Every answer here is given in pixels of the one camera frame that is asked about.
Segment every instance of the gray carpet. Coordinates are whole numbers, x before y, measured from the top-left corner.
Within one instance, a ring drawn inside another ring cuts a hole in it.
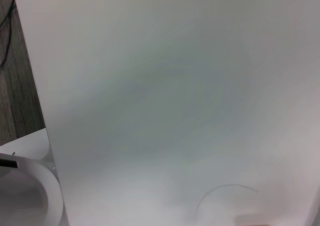
[[[0,21],[11,0],[0,0]],[[18,11],[12,15],[12,38],[8,58],[0,71],[0,145],[43,129],[37,91]],[[0,61],[8,39],[8,24],[0,29]]]

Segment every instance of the thin wire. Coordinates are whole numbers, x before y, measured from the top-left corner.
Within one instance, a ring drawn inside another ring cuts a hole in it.
[[[249,186],[246,186],[246,185],[242,185],[242,184],[222,184],[222,185],[219,185],[217,187],[214,187],[213,189],[211,189],[210,191],[206,192],[204,194],[204,196],[200,199],[200,202],[198,203],[197,207],[196,207],[196,210],[195,210],[195,214],[197,215],[198,214],[198,209],[202,203],[202,201],[209,195],[211,194],[213,191],[219,189],[219,188],[224,188],[224,187],[233,187],[233,186],[237,186],[237,187],[242,187],[242,188],[245,188],[247,190],[251,190],[251,191],[254,191],[255,193],[258,193],[259,191],[252,188],[252,187],[249,187]]]
[[[8,9],[8,12],[6,14],[6,16],[4,17],[4,19],[2,20],[2,22],[0,23],[0,27],[2,25],[5,24],[5,22],[8,20],[9,21],[9,35],[8,35],[8,40],[6,43],[6,47],[5,47],[5,52],[4,52],[4,57],[0,63],[0,70],[3,68],[3,66],[5,65],[6,61],[7,61],[7,57],[9,54],[9,49],[10,49],[10,44],[11,44],[11,37],[12,37],[12,24],[11,24],[11,17],[12,17],[12,13],[14,11],[14,9],[17,7],[15,4],[15,0],[11,1],[10,7]]]

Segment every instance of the white surface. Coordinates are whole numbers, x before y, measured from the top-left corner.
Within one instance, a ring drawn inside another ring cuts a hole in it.
[[[14,141],[0,146],[0,153],[25,157],[31,160],[42,160],[49,152],[47,130],[41,129]]]
[[[35,160],[2,153],[0,159],[18,167],[0,166],[1,225],[58,226],[64,202],[56,177]]]
[[[310,223],[320,0],[16,3],[71,226]]]

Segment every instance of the white wall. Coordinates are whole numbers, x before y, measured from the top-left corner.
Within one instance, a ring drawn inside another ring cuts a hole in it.
[[[16,1],[71,226],[308,224],[319,0]]]

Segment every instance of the black cable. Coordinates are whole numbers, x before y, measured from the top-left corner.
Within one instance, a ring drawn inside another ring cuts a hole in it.
[[[12,25],[11,25],[11,16],[12,13],[14,11],[14,9],[16,8],[16,1],[15,0],[11,0],[11,4],[10,7],[8,9],[8,12],[6,13],[4,19],[2,20],[2,22],[0,23],[0,28],[5,24],[5,22],[8,20],[9,23],[9,35],[8,35],[8,40],[6,43],[6,47],[5,47],[5,51],[4,51],[4,57],[0,63],[0,70],[2,69],[2,67],[5,65],[6,61],[7,61],[7,57],[9,54],[9,48],[10,48],[10,44],[11,44],[11,36],[12,36]]]

